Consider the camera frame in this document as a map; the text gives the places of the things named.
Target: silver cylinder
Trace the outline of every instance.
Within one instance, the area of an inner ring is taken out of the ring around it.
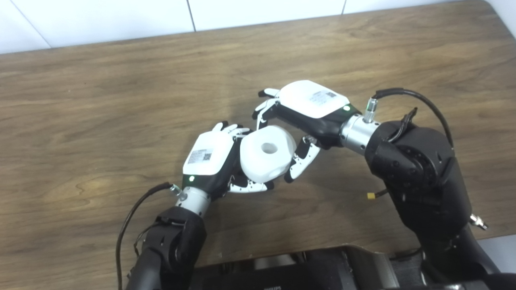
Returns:
[[[341,129],[342,145],[364,155],[371,135],[379,125],[380,123],[375,121],[366,123],[362,115],[353,115]]]
[[[364,122],[372,123],[375,118],[376,107],[378,106],[377,99],[369,99],[367,102],[367,108],[365,109]]]
[[[209,195],[203,190],[188,186],[179,194],[179,199],[175,203],[175,206],[185,208],[203,217],[208,210],[210,201]]]

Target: robot finger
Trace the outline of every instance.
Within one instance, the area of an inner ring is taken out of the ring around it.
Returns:
[[[310,135],[301,139],[292,157],[290,168],[284,176],[287,183],[292,183],[298,178],[319,154],[320,147],[316,146],[316,143],[317,140]]]
[[[268,120],[276,117],[276,105],[279,104],[279,101],[277,99],[270,99],[265,103],[265,107],[260,110],[256,116],[257,130],[266,127]]]
[[[279,92],[280,90],[278,89],[267,88],[263,91],[258,92],[258,96],[261,98],[264,96],[268,96],[269,98],[277,98]]]
[[[218,122],[215,124],[215,127],[213,127],[212,131],[221,131],[223,128],[227,127],[229,123],[227,121]]]
[[[247,134],[249,134],[251,129],[249,128],[236,128],[234,130],[231,130],[229,132],[229,135],[237,137],[237,138],[244,138]]]
[[[233,130],[235,130],[237,128],[238,128],[238,125],[237,124],[233,124],[233,125],[229,125],[229,126],[223,128],[221,131],[231,135],[231,131],[233,131]]]
[[[239,182],[237,179],[233,180],[229,185],[228,192],[235,194],[250,194],[253,192],[272,190],[274,188],[274,183],[272,181],[256,183],[248,178],[246,178],[246,180],[246,182]]]

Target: grout line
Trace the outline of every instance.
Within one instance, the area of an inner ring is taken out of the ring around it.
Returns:
[[[194,32],[197,32],[197,29],[195,28],[195,23],[194,23],[194,16],[192,15],[192,9],[190,8],[190,1],[186,0],[186,4],[188,5],[188,12],[190,12],[190,19],[192,20],[192,26],[194,27],[193,30],[194,30]]]
[[[348,2],[348,0],[344,0],[344,6],[342,6],[342,13],[341,13],[341,15],[344,15],[344,8],[346,8],[346,2]]]
[[[41,38],[43,39],[43,41],[50,47],[52,48],[52,46],[50,45],[50,43],[41,35],[41,33],[39,33],[39,31],[34,27],[34,25],[32,24],[32,22],[25,16],[25,14],[23,14],[23,12],[18,8],[18,6],[16,6],[16,4],[12,1],[12,0],[9,0],[11,2],[11,4],[13,4],[13,6],[16,8],[16,10],[18,10],[18,12],[23,16],[23,18],[25,18],[25,20],[27,20],[27,22],[32,26],[32,28],[34,28],[34,30],[39,34],[39,36],[41,36]]]

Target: hole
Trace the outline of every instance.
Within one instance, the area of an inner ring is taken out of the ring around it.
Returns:
[[[278,147],[276,147],[276,145],[274,145],[272,143],[263,143],[262,144],[262,151],[267,154],[276,153],[277,150],[278,150]]]

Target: metal connector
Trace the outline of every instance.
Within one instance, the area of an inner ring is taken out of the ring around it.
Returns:
[[[175,194],[176,196],[180,195],[182,190],[179,186],[172,184],[172,187],[170,188],[170,191]]]
[[[484,231],[488,229],[488,225],[484,223],[484,221],[477,215],[471,214],[470,216],[470,224],[476,225],[477,227],[483,229]]]
[[[369,101],[367,101],[367,107],[365,109],[364,114],[364,122],[365,123],[372,123],[375,118],[375,112],[376,107],[378,106],[378,100],[370,98]]]

